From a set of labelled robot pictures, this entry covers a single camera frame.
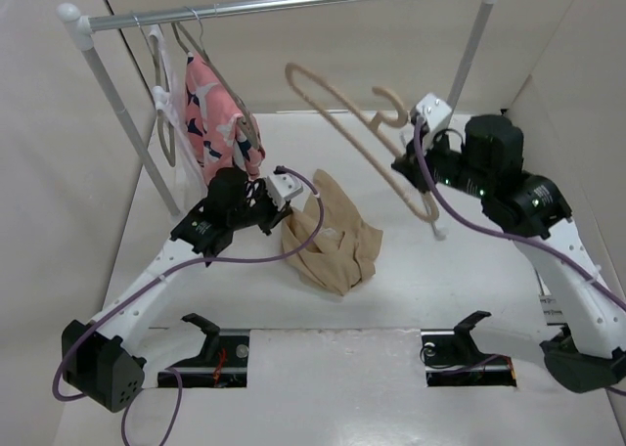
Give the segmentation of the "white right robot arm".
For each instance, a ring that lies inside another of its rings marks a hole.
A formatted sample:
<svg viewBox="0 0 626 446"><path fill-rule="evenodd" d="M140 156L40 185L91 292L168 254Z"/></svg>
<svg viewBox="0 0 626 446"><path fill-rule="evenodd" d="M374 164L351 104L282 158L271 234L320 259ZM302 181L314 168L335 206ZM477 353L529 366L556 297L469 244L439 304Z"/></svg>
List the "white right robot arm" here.
<svg viewBox="0 0 626 446"><path fill-rule="evenodd" d="M459 150L446 125L419 113L404 154L391 165L417 190L429 192L460 224L510 241L557 301L563 323L516 334L482 326L490 312L476 310L446 337L437 366L457 375L500 357L544 368L574 393L616 394L625 380L625 302L610 291L584 249L571 207L549 178L523 168L522 131L497 114L473 116Z"/></svg>

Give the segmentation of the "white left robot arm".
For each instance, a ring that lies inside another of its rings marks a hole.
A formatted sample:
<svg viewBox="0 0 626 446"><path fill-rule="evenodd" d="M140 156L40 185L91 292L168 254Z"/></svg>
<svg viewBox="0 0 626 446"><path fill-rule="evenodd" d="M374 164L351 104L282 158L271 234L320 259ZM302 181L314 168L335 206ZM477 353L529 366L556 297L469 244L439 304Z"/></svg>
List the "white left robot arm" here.
<svg viewBox="0 0 626 446"><path fill-rule="evenodd" d="M89 398L117 413L141 391L156 388L159 375L176 364L211 362L220 337L214 323L190 312L155 333L154 321L194 271L214 262L244 263L224 254L234 235L252 227L270 235L291 215L291 201L303 185L295 171L282 166L257 179L235 167L219 170L128 289L88 322L73 320L65 327L53 396L62 402Z"/></svg>

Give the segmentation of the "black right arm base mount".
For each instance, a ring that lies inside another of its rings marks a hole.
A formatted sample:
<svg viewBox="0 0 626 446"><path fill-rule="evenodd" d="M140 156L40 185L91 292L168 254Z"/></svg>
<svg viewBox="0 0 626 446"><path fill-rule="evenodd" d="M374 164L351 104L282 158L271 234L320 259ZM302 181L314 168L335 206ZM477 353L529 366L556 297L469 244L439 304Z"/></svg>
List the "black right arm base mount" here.
<svg viewBox="0 0 626 446"><path fill-rule="evenodd" d="M420 360L427 387L517 387L512 359L479 351L471 331L487 311L475 311L452 329L421 330Z"/></svg>

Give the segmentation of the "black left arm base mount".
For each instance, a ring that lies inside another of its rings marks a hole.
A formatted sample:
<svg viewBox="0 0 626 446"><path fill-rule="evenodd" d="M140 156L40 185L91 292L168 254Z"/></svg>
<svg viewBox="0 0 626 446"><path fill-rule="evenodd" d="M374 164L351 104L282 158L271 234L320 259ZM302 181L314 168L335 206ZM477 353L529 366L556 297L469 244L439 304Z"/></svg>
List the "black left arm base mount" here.
<svg viewBox="0 0 626 446"><path fill-rule="evenodd" d="M203 335L199 353L178 361L174 369L184 388L245 388L250 330L220 329L204 317L191 313L182 318Z"/></svg>

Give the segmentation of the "beige t shirt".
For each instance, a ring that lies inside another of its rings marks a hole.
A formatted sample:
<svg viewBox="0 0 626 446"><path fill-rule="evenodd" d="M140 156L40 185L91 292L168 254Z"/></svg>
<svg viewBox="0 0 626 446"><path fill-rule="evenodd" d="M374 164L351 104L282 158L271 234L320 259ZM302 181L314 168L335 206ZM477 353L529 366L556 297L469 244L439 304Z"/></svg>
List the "beige t shirt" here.
<svg viewBox="0 0 626 446"><path fill-rule="evenodd" d="M339 296L347 295L376 274L383 231L366 223L356 205L338 182L318 169L313 184L324 206L323 225L313 235L319 221L319 206L309 196L302 210L294 210L281 223L284 252L304 249L289 257L302 282Z"/></svg>

